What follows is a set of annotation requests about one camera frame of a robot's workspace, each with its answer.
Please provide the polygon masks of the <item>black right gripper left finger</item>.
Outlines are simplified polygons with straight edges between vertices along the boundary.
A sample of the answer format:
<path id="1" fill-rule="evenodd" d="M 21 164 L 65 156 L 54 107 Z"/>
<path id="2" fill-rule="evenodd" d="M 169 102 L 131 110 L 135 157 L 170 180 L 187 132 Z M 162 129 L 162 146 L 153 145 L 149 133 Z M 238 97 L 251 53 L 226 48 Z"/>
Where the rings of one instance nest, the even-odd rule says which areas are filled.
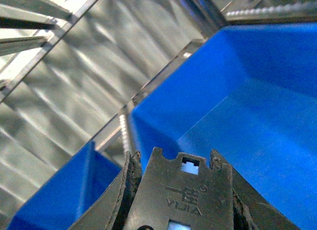
<path id="1" fill-rule="evenodd" d="M 121 230 L 142 178 L 141 154 L 125 153 L 124 167 L 72 230 Z"/>

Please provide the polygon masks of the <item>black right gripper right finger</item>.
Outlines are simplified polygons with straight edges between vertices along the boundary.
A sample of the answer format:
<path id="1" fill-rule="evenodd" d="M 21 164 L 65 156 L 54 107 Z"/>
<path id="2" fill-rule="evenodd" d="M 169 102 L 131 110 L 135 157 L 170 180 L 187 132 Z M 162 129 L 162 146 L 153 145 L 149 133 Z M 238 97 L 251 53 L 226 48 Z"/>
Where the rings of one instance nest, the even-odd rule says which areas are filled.
<path id="1" fill-rule="evenodd" d="M 298 230 L 232 168 L 234 228 L 236 230 Z"/>

